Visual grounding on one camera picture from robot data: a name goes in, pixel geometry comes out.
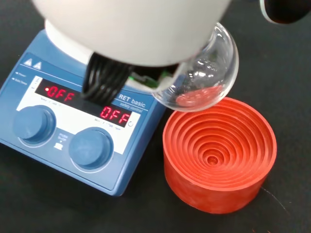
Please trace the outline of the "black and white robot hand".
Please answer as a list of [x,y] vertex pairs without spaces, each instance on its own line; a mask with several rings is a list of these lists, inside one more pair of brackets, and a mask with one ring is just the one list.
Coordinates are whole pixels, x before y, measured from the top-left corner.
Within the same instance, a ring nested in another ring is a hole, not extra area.
[[159,94],[212,42],[227,0],[35,0],[49,39],[86,64],[81,97],[111,103],[125,86]]

